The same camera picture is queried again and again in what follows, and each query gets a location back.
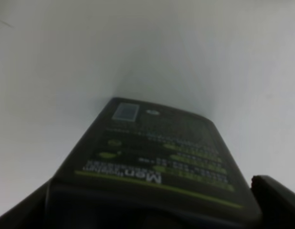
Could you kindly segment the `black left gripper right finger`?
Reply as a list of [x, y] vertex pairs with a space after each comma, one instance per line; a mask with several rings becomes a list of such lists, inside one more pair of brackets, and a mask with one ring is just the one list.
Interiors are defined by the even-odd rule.
[[295, 193], [270, 176], [252, 177], [251, 191], [263, 214], [261, 229], [295, 229]]

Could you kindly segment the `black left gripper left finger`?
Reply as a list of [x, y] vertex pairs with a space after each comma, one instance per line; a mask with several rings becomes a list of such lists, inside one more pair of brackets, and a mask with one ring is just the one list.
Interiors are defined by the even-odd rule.
[[50, 180], [0, 216], [0, 229], [43, 229]]

